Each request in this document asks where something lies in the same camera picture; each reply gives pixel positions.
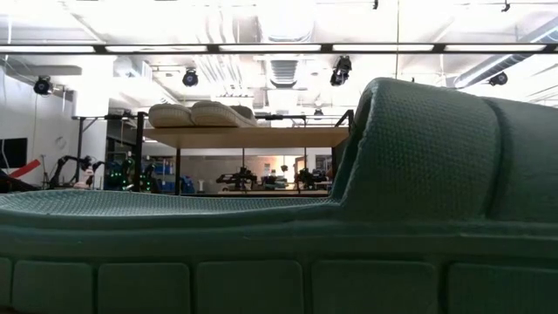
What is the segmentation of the green rubber slide sandal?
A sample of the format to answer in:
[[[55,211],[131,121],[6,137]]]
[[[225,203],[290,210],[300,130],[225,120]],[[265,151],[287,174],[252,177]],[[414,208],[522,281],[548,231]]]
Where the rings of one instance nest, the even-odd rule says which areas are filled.
[[[0,195],[0,312],[558,314],[558,108],[376,78],[325,198]]]

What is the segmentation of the black wall screen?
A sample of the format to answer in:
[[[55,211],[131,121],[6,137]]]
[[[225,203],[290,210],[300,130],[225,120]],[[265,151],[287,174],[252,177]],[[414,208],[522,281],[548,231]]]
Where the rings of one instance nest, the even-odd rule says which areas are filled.
[[[27,164],[27,138],[0,140],[0,167],[19,168]]]

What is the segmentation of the wooden shelf with black frame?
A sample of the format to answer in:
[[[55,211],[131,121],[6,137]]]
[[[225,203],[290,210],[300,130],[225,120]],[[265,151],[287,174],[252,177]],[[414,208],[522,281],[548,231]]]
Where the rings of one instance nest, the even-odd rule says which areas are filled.
[[[354,112],[346,111],[343,115],[331,115],[335,121],[332,126],[311,126],[307,115],[258,115],[256,118],[266,121],[280,119],[299,119],[301,127],[137,127],[137,135],[160,144],[169,146],[175,151],[175,182],[180,182],[181,151],[184,149],[286,149],[302,148],[303,164],[308,164],[310,148],[330,149],[332,155],[344,141],[354,120]]]

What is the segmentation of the red bar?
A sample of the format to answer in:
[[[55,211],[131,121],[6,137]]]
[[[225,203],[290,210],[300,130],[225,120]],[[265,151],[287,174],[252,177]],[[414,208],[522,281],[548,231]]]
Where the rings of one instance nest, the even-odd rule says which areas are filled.
[[[10,178],[20,178],[26,174],[28,174],[29,172],[33,171],[34,169],[36,169],[37,167],[39,167],[41,165],[41,162],[37,159],[31,161],[30,163],[24,165],[23,167],[20,167],[19,169],[11,172],[9,174]]]

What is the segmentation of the silver ventilation duct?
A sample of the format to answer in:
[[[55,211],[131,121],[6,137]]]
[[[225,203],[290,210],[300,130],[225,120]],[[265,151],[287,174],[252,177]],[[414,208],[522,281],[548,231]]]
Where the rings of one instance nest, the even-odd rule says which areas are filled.
[[[292,89],[297,84],[298,59],[271,59],[266,62],[269,83],[276,89]]]

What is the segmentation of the background robot station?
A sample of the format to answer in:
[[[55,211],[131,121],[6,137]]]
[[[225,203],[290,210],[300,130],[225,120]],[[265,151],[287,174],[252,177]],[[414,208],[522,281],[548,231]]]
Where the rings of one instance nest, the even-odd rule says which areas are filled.
[[[295,184],[298,190],[320,190],[326,189],[330,180],[322,170],[303,168],[295,174]]]
[[[233,185],[234,190],[246,191],[250,190],[257,183],[257,176],[246,167],[240,167],[240,170],[233,174],[221,174],[217,179],[217,183]]]

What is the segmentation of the black aluminium table frame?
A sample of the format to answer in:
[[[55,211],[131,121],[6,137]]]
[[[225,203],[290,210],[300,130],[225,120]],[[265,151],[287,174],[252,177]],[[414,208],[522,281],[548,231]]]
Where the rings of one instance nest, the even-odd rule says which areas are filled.
[[[221,191],[216,194],[183,194],[186,197],[243,197],[243,198],[283,198],[283,197],[328,197],[326,190],[264,190],[264,191]]]

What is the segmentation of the overhead frame light bar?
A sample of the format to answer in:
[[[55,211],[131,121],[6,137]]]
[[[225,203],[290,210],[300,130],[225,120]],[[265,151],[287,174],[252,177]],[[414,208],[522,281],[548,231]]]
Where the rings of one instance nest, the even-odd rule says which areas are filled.
[[[554,54],[557,43],[0,44],[9,55]]]

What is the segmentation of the background robot with green lights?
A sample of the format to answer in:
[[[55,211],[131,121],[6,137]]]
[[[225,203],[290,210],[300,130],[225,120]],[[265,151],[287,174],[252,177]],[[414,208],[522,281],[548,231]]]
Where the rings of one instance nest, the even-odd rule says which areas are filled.
[[[110,162],[105,167],[104,189],[117,191],[132,191],[134,188],[133,177],[135,176],[135,162],[131,157],[126,157],[120,162]],[[155,165],[146,164],[139,173],[139,191],[143,193],[158,194],[160,185],[153,176]]]

